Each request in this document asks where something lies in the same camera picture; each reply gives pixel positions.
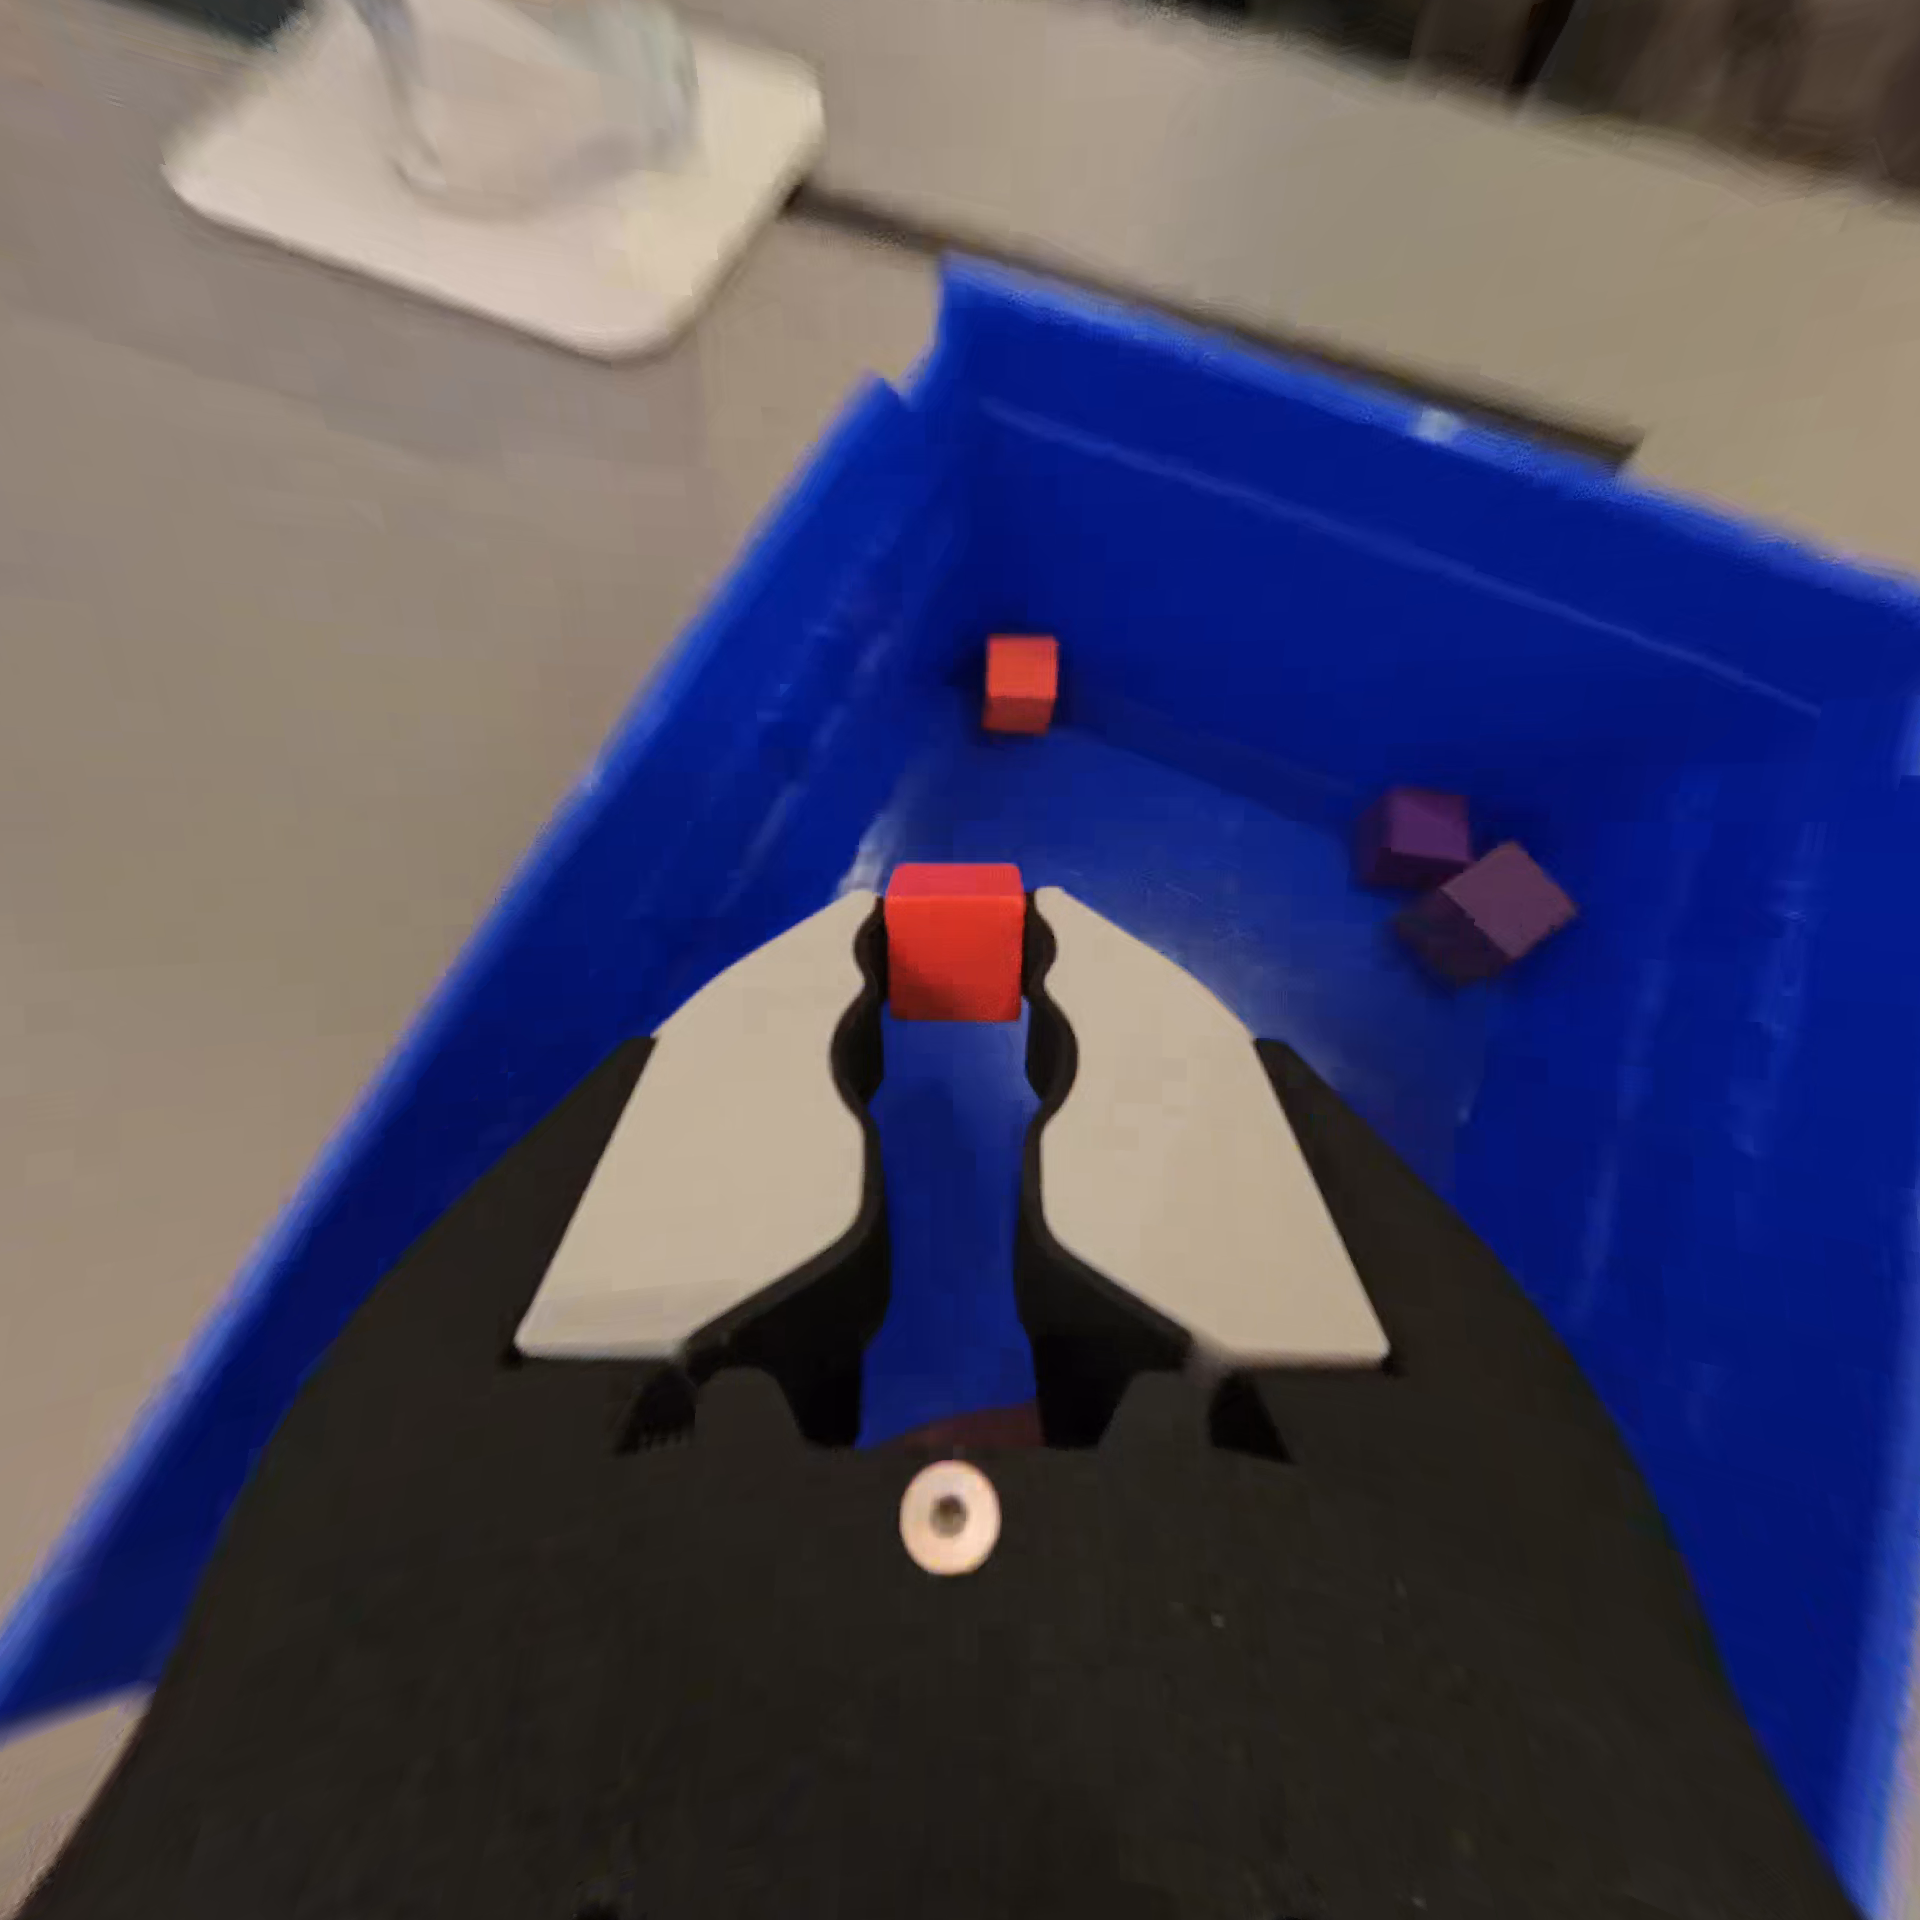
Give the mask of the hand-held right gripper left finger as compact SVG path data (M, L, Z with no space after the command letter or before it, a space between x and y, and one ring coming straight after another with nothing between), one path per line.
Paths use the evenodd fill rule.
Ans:
M514 1328L526 1359L778 1380L817 1448L852 1448L890 1301L870 1101L884 920L846 890L695 989L637 1081Z

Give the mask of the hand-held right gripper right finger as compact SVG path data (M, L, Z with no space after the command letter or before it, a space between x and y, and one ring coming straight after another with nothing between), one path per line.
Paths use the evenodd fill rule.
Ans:
M1014 1298L1045 1448L1096 1448L1139 1375L1200 1399L1372 1375L1389 1332L1257 1034L1059 883L1029 896Z

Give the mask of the red wooden cube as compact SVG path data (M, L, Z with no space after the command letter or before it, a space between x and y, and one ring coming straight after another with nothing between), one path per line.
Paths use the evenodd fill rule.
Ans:
M982 730L1039 738L1059 705L1059 639L990 634L986 649Z
M1014 1023L1023 1008L1028 887L1009 862L905 862L884 887L893 1019Z

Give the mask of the purple wooden cube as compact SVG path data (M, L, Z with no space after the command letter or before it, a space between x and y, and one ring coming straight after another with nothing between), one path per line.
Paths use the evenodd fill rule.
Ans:
M1477 989L1575 923L1575 896L1512 839L1404 903L1393 934L1437 985Z
M1354 876L1367 890L1432 890L1475 858L1471 804L1453 789L1389 788L1354 828Z

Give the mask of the blue plastic bin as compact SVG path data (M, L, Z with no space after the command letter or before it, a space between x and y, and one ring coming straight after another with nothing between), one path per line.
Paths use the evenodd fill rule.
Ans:
M1059 639L1039 738L990 634ZM1477 989L1367 890L1468 795L1577 923ZM2 1624L157 1680L269 1417L615 1044L846 876L1005 858L1189 962L1461 1208L1621 1424L1858 1902L1916 1621L1916 590L957 263L610 735Z

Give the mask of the white metal stand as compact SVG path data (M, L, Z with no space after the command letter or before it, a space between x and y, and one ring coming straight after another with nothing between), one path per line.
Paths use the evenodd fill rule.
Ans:
M678 3L312 3L162 160L245 241L540 344L675 344L818 160L817 71Z

